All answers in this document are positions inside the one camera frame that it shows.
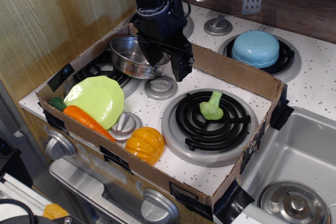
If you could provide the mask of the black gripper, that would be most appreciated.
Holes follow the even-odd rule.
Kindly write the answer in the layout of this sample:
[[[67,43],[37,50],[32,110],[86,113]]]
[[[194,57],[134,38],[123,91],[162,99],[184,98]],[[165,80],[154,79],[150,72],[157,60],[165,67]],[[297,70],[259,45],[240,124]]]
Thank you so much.
[[[151,66],[161,61],[163,51],[173,51],[171,67],[177,82],[192,72],[194,63],[191,44],[183,34],[187,16],[182,1],[136,0],[134,22],[138,44]]]

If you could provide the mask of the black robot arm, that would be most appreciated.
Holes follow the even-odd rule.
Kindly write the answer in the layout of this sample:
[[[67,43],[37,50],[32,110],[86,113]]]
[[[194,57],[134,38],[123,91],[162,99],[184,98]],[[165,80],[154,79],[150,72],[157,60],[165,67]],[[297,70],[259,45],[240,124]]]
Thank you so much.
[[[151,66],[167,54],[177,82],[192,72],[192,45],[183,34],[186,19],[186,0],[135,0],[137,18],[134,26],[141,51]]]

